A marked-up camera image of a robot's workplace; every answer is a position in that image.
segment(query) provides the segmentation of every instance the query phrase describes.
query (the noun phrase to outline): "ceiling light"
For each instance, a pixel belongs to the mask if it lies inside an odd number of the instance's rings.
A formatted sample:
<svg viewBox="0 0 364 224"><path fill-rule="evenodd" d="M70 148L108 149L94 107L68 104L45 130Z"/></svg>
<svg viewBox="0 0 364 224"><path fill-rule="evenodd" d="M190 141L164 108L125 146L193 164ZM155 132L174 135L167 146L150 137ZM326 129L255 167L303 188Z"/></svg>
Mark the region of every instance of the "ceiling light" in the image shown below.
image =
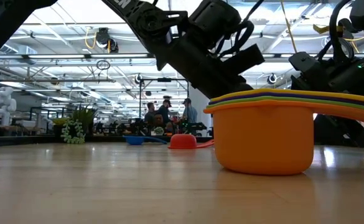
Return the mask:
<svg viewBox="0 0 364 224"><path fill-rule="evenodd" d="M284 58L289 58L289 57L291 57L292 56L292 54L282 54L281 55L281 57L284 57Z"/></svg>
<svg viewBox="0 0 364 224"><path fill-rule="evenodd" d="M123 86L119 82L114 82L113 84L114 84L116 89L122 89L123 88Z"/></svg>
<svg viewBox="0 0 364 224"><path fill-rule="evenodd" d="M274 54L263 54L263 58L274 58Z"/></svg>
<svg viewBox="0 0 364 224"><path fill-rule="evenodd" d="M59 101L71 101L70 99L68 99L66 97L52 97L52 99L59 100Z"/></svg>
<svg viewBox="0 0 364 224"><path fill-rule="evenodd" d="M0 59L22 59L21 55L0 55Z"/></svg>
<svg viewBox="0 0 364 224"><path fill-rule="evenodd" d="M25 85L23 85L21 83L15 83L15 82L0 82L0 84L11 86L11 87L14 87L14 88L26 88Z"/></svg>
<svg viewBox="0 0 364 224"><path fill-rule="evenodd" d="M41 93L34 93L34 92L31 92L31 94L35 95L35 96L40 96L40 97L47 97Z"/></svg>
<svg viewBox="0 0 364 224"><path fill-rule="evenodd" d="M56 90L26 90L29 92L46 92L46 91L56 91Z"/></svg>
<svg viewBox="0 0 364 224"><path fill-rule="evenodd" d="M148 58L148 54L94 54L91 58Z"/></svg>
<svg viewBox="0 0 364 224"><path fill-rule="evenodd" d="M96 98L96 99L100 99L100 98L101 98L100 94L99 94L99 93L96 93L96 92L94 92L94 91L89 91L89 92L88 92L88 94L89 94L90 96L92 96L92 97Z"/></svg>
<svg viewBox="0 0 364 224"><path fill-rule="evenodd" d="M89 54L92 54L92 52L88 49L82 49L83 51L89 52Z"/></svg>
<svg viewBox="0 0 364 224"><path fill-rule="evenodd" d="M31 59L52 59L52 58L85 58L84 55L28 55Z"/></svg>
<svg viewBox="0 0 364 224"><path fill-rule="evenodd" d="M123 105L121 105L119 103L115 103L115 102L113 102L111 105L114 106L115 108L123 108L124 107Z"/></svg>

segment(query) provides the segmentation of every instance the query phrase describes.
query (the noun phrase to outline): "wooden table surface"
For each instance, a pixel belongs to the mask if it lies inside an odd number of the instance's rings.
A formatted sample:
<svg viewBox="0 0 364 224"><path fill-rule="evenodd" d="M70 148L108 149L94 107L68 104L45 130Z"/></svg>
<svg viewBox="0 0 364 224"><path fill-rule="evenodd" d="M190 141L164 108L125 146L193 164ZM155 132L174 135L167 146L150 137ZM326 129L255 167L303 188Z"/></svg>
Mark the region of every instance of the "wooden table surface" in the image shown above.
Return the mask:
<svg viewBox="0 0 364 224"><path fill-rule="evenodd" d="M0 147L0 223L364 224L364 149L316 147L305 174L266 177L213 149Z"/></svg>

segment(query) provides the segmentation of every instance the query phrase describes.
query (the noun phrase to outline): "yellow cable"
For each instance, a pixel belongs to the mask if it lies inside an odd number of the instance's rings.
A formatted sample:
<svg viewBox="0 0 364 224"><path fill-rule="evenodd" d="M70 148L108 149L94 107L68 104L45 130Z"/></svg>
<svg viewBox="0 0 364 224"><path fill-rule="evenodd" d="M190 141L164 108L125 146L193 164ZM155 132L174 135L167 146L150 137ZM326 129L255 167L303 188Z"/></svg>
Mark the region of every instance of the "yellow cable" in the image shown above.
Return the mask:
<svg viewBox="0 0 364 224"><path fill-rule="evenodd" d="M345 39L347 41L358 41L358 40L363 40L364 37L360 37L360 38L357 38L357 39Z"/></svg>
<svg viewBox="0 0 364 224"><path fill-rule="evenodd" d="M292 32L291 32L291 26L289 25L289 22L287 19L286 9L284 8L284 0L280 0L280 3L281 3L282 12L284 13L284 17L286 18L287 28L288 28L289 36L291 37L292 46L294 46L295 53L298 53L298 50L296 49L296 45L295 45L294 36L292 35Z"/></svg>
<svg viewBox="0 0 364 224"><path fill-rule="evenodd" d="M94 49L95 45L96 45L96 34L97 32L95 32L95 39L93 40L93 46L89 46L88 44L88 33L89 33L90 28L88 27L86 30L86 34L85 34L85 45L89 48L89 49Z"/></svg>
<svg viewBox="0 0 364 224"><path fill-rule="evenodd" d="M358 51L358 49L357 49L356 44L355 44L353 41L351 41L351 43L352 43L353 47L355 48L355 50L357 51L357 53L360 53L360 52Z"/></svg>

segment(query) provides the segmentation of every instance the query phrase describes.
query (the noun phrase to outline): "person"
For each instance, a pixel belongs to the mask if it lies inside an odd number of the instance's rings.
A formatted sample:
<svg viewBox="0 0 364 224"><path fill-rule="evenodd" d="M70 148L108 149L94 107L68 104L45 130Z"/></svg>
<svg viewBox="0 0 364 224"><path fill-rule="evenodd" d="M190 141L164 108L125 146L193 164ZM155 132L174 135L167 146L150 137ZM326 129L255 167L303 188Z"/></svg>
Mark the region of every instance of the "person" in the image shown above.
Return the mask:
<svg viewBox="0 0 364 224"><path fill-rule="evenodd" d="M170 105L170 101L168 99L165 99L162 102L162 106L160 106L160 108L157 110L156 114L159 114L162 116L162 122L164 122L164 125L171 122L171 120L169 119L169 115L168 115L168 112L169 112L168 108L170 108L170 107L172 107Z"/></svg>
<svg viewBox="0 0 364 224"><path fill-rule="evenodd" d="M183 118L187 119L188 123L196 123L197 122L197 110L192 106L192 100L189 98L186 98L183 101L183 104L185 106L184 112L183 112Z"/></svg>
<svg viewBox="0 0 364 224"><path fill-rule="evenodd" d="M156 108L154 103L150 102L147 104L148 112L144 115L144 122L148 124L154 124L154 116L156 115Z"/></svg>

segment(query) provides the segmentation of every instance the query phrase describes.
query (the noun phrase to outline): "white pillar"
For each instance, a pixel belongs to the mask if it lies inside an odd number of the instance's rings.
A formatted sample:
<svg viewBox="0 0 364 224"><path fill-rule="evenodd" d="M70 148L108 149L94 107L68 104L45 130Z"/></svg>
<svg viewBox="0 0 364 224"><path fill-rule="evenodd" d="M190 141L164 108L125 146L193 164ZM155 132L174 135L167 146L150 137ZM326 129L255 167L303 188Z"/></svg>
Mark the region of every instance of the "white pillar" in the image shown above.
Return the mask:
<svg viewBox="0 0 364 224"><path fill-rule="evenodd" d="M207 131L212 127L212 118L210 114L205 114L203 110L207 107L209 99L198 89L189 86L189 96L192 100L192 106L197 110L197 122L202 122L207 130L199 131L203 137L207 136Z"/></svg>

